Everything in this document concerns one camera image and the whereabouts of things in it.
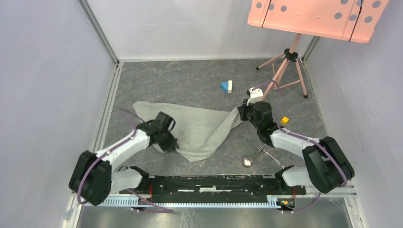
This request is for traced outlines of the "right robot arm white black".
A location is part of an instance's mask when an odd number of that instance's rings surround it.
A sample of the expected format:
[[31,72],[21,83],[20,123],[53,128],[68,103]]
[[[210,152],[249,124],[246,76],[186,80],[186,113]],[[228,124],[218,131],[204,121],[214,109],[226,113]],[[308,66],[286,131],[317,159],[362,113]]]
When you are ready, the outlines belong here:
[[277,192],[286,194],[295,186],[314,186],[326,194],[346,186],[355,176],[353,166],[334,138],[311,138],[286,129],[274,121],[267,102],[243,103],[237,110],[241,121],[254,126],[264,146],[283,149],[305,162],[304,167],[288,166],[275,174]]

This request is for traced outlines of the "grey cloth napkin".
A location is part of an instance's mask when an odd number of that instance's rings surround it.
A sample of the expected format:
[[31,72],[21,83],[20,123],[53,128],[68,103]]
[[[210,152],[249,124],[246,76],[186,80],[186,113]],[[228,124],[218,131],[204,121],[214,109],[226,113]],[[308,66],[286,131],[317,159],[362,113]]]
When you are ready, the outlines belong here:
[[134,103],[133,108],[143,120],[154,119],[159,112],[171,116],[176,121],[172,130],[179,146],[176,151],[190,162],[211,157],[231,129],[242,123],[237,108],[227,112],[145,101]]

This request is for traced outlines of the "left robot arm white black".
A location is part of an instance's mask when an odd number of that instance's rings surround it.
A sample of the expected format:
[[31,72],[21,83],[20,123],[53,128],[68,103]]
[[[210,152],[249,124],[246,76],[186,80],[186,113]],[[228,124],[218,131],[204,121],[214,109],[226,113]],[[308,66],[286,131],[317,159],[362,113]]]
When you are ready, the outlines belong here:
[[127,136],[111,146],[97,152],[82,152],[68,184],[77,194],[78,204],[97,206],[110,193],[129,189],[145,193],[149,189],[149,180],[139,169],[115,170],[134,154],[153,145],[158,145],[163,152],[178,148],[177,139],[171,133],[175,125],[171,116],[159,112],[154,119],[134,125]]

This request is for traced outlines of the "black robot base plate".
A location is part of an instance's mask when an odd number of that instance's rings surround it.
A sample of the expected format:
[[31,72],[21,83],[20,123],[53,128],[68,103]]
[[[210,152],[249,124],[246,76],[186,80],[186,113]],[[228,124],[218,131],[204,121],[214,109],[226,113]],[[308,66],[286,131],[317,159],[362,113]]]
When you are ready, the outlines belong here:
[[267,196],[305,195],[273,175],[149,176],[134,191],[153,203],[263,203]]

